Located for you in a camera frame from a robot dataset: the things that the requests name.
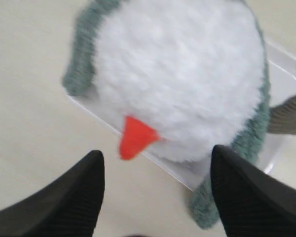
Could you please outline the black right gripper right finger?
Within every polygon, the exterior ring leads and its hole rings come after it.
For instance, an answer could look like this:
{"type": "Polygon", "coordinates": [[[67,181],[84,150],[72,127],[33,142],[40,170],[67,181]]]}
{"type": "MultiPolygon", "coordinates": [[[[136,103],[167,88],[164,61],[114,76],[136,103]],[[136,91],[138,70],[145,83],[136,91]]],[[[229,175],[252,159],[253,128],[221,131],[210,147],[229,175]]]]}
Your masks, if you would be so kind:
{"type": "Polygon", "coordinates": [[[223,145],[212,150],[210,181],[228,237],[296,237],[296,189],[223,145]]]}

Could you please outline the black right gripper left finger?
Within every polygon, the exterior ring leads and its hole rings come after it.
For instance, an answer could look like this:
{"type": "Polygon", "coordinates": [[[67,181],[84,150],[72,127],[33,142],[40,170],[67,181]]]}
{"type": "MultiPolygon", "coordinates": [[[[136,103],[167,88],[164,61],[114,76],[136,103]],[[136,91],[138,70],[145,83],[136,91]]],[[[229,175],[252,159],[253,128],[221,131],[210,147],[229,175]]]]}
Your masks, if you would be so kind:
{"type": "Polygon", "coordinates": [[[104,191],[104,156],[91,151],[45,188],[0,210],[0,237],[91,237],[104,191]]]}

